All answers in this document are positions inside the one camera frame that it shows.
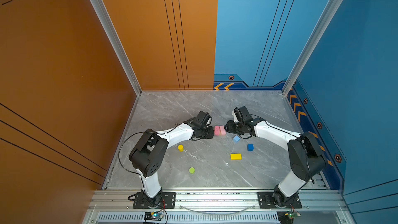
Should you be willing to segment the green circuit board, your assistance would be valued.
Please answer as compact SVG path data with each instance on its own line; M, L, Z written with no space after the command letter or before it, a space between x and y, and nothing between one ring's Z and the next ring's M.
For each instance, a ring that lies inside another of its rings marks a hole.
M163 212L145 212L144 223L158 224L162 222L164 218L165 214Z
M296 218L301 217L299 212L277 212L281 224L293 224Z

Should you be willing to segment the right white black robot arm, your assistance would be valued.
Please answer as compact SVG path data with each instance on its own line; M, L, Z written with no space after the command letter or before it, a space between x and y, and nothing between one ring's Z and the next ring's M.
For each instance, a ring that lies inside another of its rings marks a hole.
M309 132L291 132L262 118L249 119L246 122L229 120L224 128L228 133L249 134L250 137L265 139L288 152L290 171L275 186L272 195L272 203L279 208L291 205L299 190L329 164L316 138Z

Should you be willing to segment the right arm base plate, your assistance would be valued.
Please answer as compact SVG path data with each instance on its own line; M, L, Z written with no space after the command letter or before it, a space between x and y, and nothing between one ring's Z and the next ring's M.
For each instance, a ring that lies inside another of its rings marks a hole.
M280 192L258 192L260 208L295 208L301 209L302 203L297 192L291 197L286 197Z

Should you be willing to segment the dark blue cube block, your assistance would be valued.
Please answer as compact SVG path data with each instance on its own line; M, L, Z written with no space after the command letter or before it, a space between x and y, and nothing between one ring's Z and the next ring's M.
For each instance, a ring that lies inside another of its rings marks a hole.
M253 144L248 144L247 145L247 150L248 151L253 151L254 150L254 145Z

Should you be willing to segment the right green circuit board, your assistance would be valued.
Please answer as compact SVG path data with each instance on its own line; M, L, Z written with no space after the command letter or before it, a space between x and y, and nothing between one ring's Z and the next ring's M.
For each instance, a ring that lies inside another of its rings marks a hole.
M299 212L277 212L281 224L293 224L296 218L301 217Z

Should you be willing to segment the aluminium front rail frame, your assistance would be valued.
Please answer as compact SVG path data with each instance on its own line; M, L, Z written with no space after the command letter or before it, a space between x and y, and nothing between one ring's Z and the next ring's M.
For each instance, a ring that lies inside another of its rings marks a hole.
M298 197L302 208L260 208L261 189L172 189L175 208L163 211L162 224L189 223L279 223L277 212L299 212L295 224L354 224L343 197L336 190L303 189ZM84 216L84 224L144 223L149 209L134 209L135 190L96 191Z

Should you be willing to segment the left aluminium corner post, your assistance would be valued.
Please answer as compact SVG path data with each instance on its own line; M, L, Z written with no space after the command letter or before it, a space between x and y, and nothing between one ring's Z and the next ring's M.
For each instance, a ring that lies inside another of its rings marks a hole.
M103 0L90 0L91 5L111 43L115 54L117 55L119 62L135 92L135 94L140 97L142 94L142 89L140 83L138 82L137 76L134 73L131 62L129 61L122 42L118 36L115 26L111 20L111 17L106 9Z

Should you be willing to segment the light pink rectangular block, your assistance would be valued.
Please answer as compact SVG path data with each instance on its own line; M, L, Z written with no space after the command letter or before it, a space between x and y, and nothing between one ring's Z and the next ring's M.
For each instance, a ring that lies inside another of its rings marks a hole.
M224 126L221 125L221 126L219 127L219 130L220 130L220 136L226 135L226 130L225 130Z

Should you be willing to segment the aluminium corner post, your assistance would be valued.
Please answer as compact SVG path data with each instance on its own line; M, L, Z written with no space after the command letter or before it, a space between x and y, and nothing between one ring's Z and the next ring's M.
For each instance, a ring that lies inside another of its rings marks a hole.
M325 30L335 16L343 0L328 0L320 18L318 19L309 39L307 40L301 54L299 55L289 77L282 89L284 96L287 96L294 83L298 79L301 71L311 57L313 51L321 40Z
M137 76L134 73L131 62L129 61L122 42L118 36L115 26L111 20L111 17L106 9L103 0L90 0L91 5L111 43L115 54L117 55L119 62L135 92L135 94L140 97L142 94L142 89L140 83L138 82Z

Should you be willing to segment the right aluminium corner post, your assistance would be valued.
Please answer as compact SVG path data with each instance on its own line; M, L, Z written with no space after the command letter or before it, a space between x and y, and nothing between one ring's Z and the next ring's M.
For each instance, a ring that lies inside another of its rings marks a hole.
M313 51L321 40L325 30L335 16L343 0L328 0L320 18L318 19L309 39L307 40L301 54L299 55L289 77L282 89L284 96L287 96L294 83L298 79L301 71L311 57Z

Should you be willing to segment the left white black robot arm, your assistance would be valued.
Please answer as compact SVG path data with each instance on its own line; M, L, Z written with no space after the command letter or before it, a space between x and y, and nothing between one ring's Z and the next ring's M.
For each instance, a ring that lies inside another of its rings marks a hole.
M181 124L164 131L148 129L129 154L129 160L140 176L142 182L141 194L149 207L155 208L163 202L162 187L159 183L158 170L163 162L168 148L184 141L199 141L212 139L214 127L209 113L200 111Z

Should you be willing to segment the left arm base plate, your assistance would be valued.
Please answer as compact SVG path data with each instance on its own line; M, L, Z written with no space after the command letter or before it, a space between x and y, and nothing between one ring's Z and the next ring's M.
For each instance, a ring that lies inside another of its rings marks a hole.
M133 203L134 209L173 209L175 208L176 193L160 191L153 198L149 198L145 193L139 192Z

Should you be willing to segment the light blue cube block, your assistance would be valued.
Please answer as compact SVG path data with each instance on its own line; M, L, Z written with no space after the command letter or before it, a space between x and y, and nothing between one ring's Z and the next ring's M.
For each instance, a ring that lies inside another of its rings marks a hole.
M240 137L239 137L239 136L235 136L235 137L233 138L233 141L234 141L235 143L239 142L239 141L240 141Z

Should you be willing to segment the left green circuit board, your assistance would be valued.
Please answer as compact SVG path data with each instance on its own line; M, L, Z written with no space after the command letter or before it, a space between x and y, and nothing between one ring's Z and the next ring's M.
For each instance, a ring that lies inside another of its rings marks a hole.
M165 214L163 212L145 212L144 223L158 224L162 222L164 218Z

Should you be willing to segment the yellow rectangular block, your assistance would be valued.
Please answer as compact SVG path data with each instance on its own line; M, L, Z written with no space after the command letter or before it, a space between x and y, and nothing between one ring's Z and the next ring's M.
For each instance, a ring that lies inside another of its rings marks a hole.
M241 153L232 153L230 154L230 158L232 161L242 160Z

